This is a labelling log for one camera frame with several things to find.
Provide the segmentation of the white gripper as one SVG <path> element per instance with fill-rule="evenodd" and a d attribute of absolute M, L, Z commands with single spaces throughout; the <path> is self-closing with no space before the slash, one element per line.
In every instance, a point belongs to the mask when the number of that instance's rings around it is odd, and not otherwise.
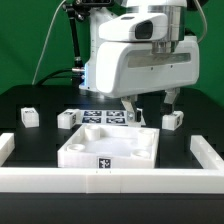
<path fill-rule="evenodd" d="M 108 97 L 122 97 L 129 121 L 137 120 L 136 95 L 166 90 L 161 113 L 170 115 L 180 93 L 176 87 L 195 84 L 198 77 L 195 36 L 186 36 L 173 53 L 153 54 L 151 43 L 105 42 L 97 54 L 96 87 Z"/>

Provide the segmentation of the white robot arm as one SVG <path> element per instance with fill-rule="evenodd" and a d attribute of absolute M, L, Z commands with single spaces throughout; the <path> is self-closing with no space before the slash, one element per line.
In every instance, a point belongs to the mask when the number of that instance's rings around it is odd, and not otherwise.
<path fill-rule="evenodd" d="M 179 88 L 197 82 L 199 47 L 185 34 L 187 0 L 121 0 L 127 12 L 111 16 L 95 6 L 91 18 L 94 52 L 85 65 L 84 88 L 119 98 L 131 123 L 141 119 L 135 102 L 164 90 L 168 113 Z"/>

